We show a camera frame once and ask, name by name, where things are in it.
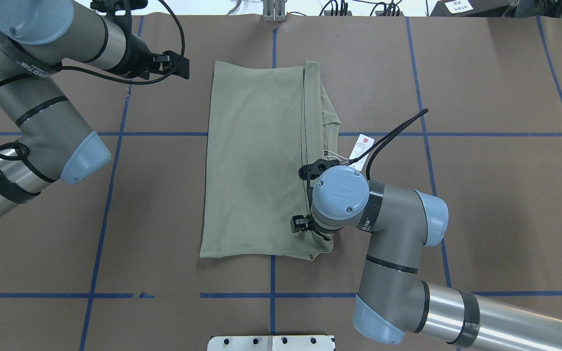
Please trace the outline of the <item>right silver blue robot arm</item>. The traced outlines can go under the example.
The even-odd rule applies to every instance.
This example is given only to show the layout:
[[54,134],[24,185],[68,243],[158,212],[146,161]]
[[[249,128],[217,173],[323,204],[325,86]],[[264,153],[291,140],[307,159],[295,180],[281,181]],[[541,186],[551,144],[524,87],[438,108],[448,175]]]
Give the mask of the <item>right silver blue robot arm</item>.
[[423,248],[437,245],[449,213],[438,197],[366,179],[336,160],[301,166],[310,214],[291,220],[294,233],[370,233],[353,326],[381,344],[424,333],[479,351],[562,351],[562,318],[502,304],[418,278]]

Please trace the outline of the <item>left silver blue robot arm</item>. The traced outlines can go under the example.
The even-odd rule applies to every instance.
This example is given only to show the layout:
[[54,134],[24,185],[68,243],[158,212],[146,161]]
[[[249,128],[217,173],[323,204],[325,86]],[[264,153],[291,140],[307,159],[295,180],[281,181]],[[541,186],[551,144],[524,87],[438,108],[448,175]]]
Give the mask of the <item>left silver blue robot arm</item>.
[[132,31],[146,0],[0,0],[0,108],[21,136],[0,145],[0,217],[62,179],[73,185],[111,152],[53,80],[77,71],[132,86],[188,79],[180,53],[153,53]]

